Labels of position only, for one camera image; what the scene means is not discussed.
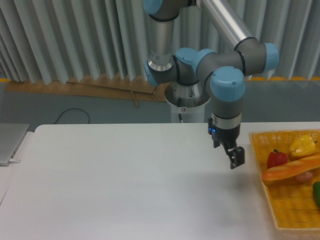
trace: table surface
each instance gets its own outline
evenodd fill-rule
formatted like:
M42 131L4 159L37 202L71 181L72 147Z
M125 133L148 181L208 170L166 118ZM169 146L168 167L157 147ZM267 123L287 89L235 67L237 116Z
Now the table surface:
M291 129L320 122L242 123L246 163L231 170L204 123L42 125L0 205L0 239L283 239L249 132Z

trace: black cable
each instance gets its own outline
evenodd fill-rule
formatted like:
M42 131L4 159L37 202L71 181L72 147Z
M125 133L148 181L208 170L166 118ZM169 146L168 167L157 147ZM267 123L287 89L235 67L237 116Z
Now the black cable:
M83 110L83 109L81 109L81 108L77 108L77 107L72 107L72 108L68 108L67 110L64 110L64 111L58 116L57 120L56 120L54 123L52 123L52 124L53 124L53 125L56 124L56 123L59 121L59 119L61 118L61 116L62 116L64 113L66 113L66 112L68 112L68 111L70 111L70 110L79 110L79 111L81 111L81 112L84 112L84 113L88 116L88 123L87 123L87 124L90 124L90 116L89 116L89 114L88 114L85 110Z

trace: yellow basket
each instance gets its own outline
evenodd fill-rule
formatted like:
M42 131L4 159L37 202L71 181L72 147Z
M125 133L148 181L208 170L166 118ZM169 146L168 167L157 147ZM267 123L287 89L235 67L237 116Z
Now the yellow basket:
M320 129L251 132L250 142L260 172L267 170L267 159L270 152L277 149L289 156L290 144L302 135L309 134L314 141L320 143ZM310 183L299 183L294 177L262 182L264 192L272 209L276 227L287 230L320 230L320 208L313 198L313 183L320 181L320 168L312 171Z

